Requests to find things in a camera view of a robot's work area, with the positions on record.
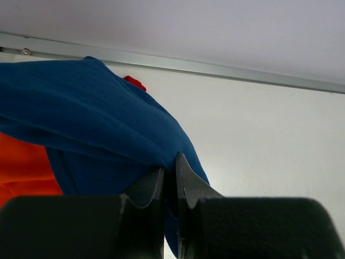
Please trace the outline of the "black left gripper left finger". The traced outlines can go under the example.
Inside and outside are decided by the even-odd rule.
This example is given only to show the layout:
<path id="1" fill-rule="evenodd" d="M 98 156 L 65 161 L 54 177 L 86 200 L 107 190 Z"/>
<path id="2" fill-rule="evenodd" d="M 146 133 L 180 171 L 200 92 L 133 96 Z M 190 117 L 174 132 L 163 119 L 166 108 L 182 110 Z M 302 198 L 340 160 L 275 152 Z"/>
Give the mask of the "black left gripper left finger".
<path id="1" fill-rule="evenodd" d="M 164 170 L 120 195 L 21 196 L 1 209 L 1 258 L 162 258 Z"/>

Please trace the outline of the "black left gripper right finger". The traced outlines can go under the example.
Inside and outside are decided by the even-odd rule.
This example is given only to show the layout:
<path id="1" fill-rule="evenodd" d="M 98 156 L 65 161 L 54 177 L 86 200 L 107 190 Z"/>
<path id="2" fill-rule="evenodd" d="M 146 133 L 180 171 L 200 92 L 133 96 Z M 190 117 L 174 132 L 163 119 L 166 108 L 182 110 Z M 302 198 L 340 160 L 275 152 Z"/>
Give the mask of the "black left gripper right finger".
<path id="1" fill-rule="evenodd" d="M 344 258 L 325 208 L 304 197 L 224 197 L 176 157 L 179 258 Z"/>

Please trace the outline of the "blue printed t shirt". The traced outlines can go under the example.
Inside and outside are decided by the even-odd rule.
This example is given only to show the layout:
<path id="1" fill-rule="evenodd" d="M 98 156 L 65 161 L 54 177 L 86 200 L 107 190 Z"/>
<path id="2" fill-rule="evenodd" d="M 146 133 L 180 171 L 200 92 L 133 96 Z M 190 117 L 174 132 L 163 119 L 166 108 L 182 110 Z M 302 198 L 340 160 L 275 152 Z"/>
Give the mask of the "blue printed t shirt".
<path id="1" fill-rule="evenodd" d="M 178 153 L 207 180 L 177 120 L 92 57 L 1 63 L 1 132 L 43 146 L 66 195 L 118 195 Z"/>

